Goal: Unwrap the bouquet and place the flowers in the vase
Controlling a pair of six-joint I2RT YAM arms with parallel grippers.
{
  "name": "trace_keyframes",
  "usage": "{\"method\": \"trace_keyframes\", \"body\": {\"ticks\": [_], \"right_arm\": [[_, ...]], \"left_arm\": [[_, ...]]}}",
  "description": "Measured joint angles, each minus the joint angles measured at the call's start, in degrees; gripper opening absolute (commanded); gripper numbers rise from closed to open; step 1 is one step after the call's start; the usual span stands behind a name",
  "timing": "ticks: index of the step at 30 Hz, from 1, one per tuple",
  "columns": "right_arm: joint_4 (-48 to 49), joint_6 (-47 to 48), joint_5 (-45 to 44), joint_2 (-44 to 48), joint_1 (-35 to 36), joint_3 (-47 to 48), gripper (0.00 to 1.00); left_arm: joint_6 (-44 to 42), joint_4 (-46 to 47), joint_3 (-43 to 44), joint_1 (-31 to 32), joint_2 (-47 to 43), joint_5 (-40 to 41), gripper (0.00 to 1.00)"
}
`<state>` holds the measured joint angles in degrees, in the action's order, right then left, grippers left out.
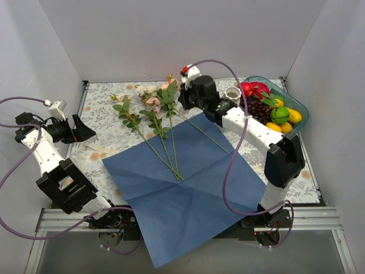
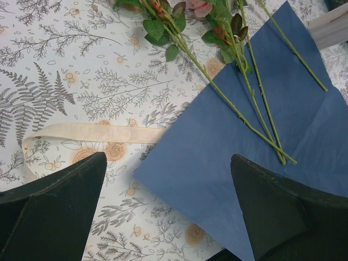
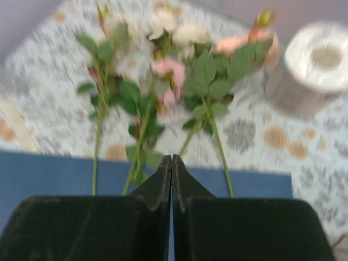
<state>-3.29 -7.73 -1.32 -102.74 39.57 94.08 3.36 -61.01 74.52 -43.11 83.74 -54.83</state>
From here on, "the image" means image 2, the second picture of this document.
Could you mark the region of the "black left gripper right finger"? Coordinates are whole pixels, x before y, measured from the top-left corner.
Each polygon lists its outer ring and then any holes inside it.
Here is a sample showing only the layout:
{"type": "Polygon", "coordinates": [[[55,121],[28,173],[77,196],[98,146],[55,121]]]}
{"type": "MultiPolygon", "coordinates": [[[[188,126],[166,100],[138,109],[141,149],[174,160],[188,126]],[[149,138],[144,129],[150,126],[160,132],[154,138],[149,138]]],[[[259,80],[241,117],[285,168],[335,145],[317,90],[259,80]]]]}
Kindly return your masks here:
{"type": "Polygon", "coordinates": [[[311,188],[247,158],[231,174],[255,260],[347,260],[347,198],[311,188]]]}

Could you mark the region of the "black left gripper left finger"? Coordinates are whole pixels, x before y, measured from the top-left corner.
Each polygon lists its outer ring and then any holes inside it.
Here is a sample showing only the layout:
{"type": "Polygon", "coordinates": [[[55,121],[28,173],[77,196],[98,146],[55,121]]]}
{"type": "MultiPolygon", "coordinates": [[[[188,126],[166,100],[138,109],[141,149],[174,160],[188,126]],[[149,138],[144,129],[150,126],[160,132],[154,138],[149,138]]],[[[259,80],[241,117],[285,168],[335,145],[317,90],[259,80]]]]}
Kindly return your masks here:
{"type": "Polygon", "coordinates": [[[1,193],[1,260],[82,260],[105,153],[1,193]]]}

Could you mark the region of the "beige ribbon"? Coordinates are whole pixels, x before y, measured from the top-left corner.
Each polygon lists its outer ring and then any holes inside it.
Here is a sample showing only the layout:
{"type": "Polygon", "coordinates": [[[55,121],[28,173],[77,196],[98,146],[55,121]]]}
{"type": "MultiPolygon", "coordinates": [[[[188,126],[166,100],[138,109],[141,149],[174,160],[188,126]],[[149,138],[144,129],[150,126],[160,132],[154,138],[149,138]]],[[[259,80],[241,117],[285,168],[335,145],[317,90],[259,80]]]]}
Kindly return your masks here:
{"type": "Polygon", "coordinates": [[[49,125],[24,139],[22,141],[22,152],[24,160],[26,160],[26,148],[36,137],[91,142],[156,144],[166,131],[166,128],[127,127],[76,122],[57,123],[49,125]]]}

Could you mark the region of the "blue wrapping paper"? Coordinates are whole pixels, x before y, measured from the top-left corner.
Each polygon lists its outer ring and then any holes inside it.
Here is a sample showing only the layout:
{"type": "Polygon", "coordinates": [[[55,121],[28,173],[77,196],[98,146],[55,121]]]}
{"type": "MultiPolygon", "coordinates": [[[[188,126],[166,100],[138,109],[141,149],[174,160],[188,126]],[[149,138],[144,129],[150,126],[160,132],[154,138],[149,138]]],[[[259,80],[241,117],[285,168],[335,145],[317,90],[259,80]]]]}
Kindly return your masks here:
{"type": "MultiPolygon", "coordinates": [[[[347,104],[332,85],[315,42],[290,4],[284,3],[273,18],[328,88],[323,91],[272,21],[252,37],[283,150],[297,163],[282,165],[273,148],[208,86],[166,131],[134,175],[242,260],[254,256],[231,175],[232,155],[240,154],[310,187],[347,196],[347,104]]],[[[236,66],[225,66],[214,80],[250,124],[262,130],[236,66]]]]}

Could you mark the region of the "white rose flower stem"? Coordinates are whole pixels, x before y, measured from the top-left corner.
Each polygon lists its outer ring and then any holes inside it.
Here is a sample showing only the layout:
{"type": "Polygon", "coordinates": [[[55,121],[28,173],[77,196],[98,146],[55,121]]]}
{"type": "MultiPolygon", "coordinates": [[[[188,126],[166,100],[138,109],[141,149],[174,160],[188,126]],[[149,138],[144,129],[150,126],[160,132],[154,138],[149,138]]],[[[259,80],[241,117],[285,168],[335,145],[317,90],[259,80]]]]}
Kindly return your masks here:
{"type": "Polygon", "coordinates": [[[262,9],[266,12],[266,14],[268,15],[269,19],[273,22],[273,24],[275,25],[275,27],[278,29],[279,33],[281,34],[282,38],[285,40],[285,42],[287,43],[287,45],[289,46],[289,48],[291,49],[291,51],[297,56],[297,58],[299,59],[299,61],[302,63],[302,65],[307,69],[307,71],[310,73],[310,75],[314,78],[314,80],[318,83],[318,85],[323,89],[324,92],[328,91],[328,88],[326,88],[323,83],[321,82],[321,80],[316,76],[316,74],[314,73],[314,71],[309,67],[309,65],[306,63],[306,61],[303,59],[303,57],[300,55],[300,53],[296,50],[296,48],[293,46],[293,44],[291,43],[291,41],[287,38],[287,36],[285,35],[285,33],[283,32],[283,30],[281,29],[281,27],[279,26],[279,24],[276,22],[276,20],[273,18],[273,16],[271,15],[271,13],[269,12],[269,10],[267,9],[266,5],[263,3],[263,1],[259,1],[260,6],[262,7],[262,9]]]}

